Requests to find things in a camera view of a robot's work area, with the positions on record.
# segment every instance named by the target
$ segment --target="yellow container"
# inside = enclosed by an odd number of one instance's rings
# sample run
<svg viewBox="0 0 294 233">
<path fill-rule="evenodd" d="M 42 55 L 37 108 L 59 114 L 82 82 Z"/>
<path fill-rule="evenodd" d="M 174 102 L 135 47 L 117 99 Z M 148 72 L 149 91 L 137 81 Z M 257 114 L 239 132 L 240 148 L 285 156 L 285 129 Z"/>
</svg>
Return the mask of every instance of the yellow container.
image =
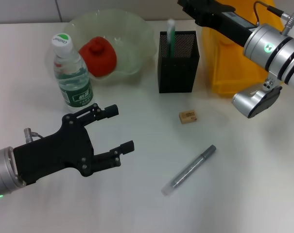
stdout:
<svg viewBox="0 0 294 233">
<path fill-rule="evenodd" d="M 222 4 L 231 5 L 236 13 L 252 23 L 256 23 L 253 11 L 255 0 L 218 0 Z M 263 0 L 274 6 L 273 0 Z M 257 4 L 260 23 L 268 23 L 278 30 L 283 29 L 279 17 L 269 12 L 264 6 Z M 267 72 L 243 56 L 243 48 L 226 38 L 219 32 L 202 29 L 204 52 L 208 65 L 208 76 L 212 92 L 222 97 L 232 97 L 235 93 L 253 84 L 263 82 Z"/>
</svg>

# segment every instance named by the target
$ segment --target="robotic arm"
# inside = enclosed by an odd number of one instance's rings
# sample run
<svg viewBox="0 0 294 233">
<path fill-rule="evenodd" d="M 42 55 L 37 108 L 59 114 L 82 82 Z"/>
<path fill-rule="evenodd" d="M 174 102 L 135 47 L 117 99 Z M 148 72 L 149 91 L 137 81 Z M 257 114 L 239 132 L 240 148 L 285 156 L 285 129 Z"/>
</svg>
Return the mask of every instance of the robotic arm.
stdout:
<svg viewBox="0 0 294 233">
<path fill-rule="evenodd" d="M 235 8 L 214 0 L 178 0 L 183 11 L 202 27 L 217 30 L 244 47 L 243 55 L 268 72 L 263 84 L 251 86 L 233 97 L 233 105 L 247 118 L 268 109 L 279 97 L 283 81 L 294 86 L 294 39 L 287 36 L 294 25 L 294 13 L 267 6 L 277 16 L 287 20 L 282 32 L 268 24 L 254 25 L 237 15 Z"/>
<path fill-rule="evenodd" d="M 33 141 L 29 128 L 25 129 L 27 144 L 0 150 L 0 197 L 35 183 L 38 179 L 67 167 L 77 169 L 87 177 L 94 172 L 121 166 L 120 155 L 134 151 L 133 141 L 109 152 L 94 155 L 86 125 L 118 115 L 116 105 L 104 110 L 97 104 L 62 118 L 56 133 Z"/>
</svg>

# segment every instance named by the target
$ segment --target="green bottle label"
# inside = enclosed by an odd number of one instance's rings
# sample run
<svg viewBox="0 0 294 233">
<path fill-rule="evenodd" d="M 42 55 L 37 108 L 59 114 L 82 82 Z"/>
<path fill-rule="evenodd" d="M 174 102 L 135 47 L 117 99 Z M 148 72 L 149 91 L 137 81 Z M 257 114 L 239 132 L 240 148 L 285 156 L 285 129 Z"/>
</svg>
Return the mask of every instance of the green bottle label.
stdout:
<svg viewBox="0 0 294 233">
<path fill-rule="evenodd" d="M 88 83 L 79 90 L 67 91 L 62 88 L 60 90 L 66 104 L 71 107 L 83 107 L 93 99 L 93 91 L 90 81 L 88 81 Z"/>
</svg>

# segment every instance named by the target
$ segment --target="marker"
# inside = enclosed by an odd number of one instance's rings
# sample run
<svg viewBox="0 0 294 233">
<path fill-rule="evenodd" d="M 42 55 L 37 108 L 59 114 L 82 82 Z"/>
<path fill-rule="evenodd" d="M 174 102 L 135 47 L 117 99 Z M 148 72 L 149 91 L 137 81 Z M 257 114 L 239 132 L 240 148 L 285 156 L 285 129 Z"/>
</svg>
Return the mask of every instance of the marker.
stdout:
<svg viewBox="0 0 294 233">
<path fill-rule="evenodd" d="M 167 57 L 174 57 L 175 47 L 175 20 L 169 19 L 167 21 Z"/>
<path fill-rule="evenodd" d="M 171 194 L 178 188 L 202 163 L 206 161 L 216 150 L 214 145 L 211 145 L 206 151 L 198 155 L 185 169 L 179 172 L 167 185 L 162 189 L 164 196 Z"/>
</svg>

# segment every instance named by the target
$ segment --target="table surface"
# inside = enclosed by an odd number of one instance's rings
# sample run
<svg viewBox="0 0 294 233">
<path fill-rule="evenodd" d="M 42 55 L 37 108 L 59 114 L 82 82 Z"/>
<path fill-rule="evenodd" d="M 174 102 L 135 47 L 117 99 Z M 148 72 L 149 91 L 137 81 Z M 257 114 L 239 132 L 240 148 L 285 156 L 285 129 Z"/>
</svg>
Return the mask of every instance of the table surface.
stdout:
<svg viewBox="0 0 294 233">
<path fill-rule="evenodd" d="M 166 22 L 149 22 L 158 46 Z M 23 129 L 56 132 L 67 109 L 53 77 L 51 37 L 65 23 L 0 25 L 0 149 L 25 143 Z M 201 29 L 192 20 L 176 30 Z M 101 107 L 120 115 L 87 127 L 95 153 L 129 140 L 122 166 L 84 178 L 65 169 L 0 199 L 1 233 L 294 233 L 294 89 L 253 119 L 204 86 L 159 94 L 157 58 L 135 82 L 93 84 Z M 178 113 L 194 109 L 195 123 Z M 162 187 L 211 144 L 217 152 L 170 197 Z"/>
</svg>

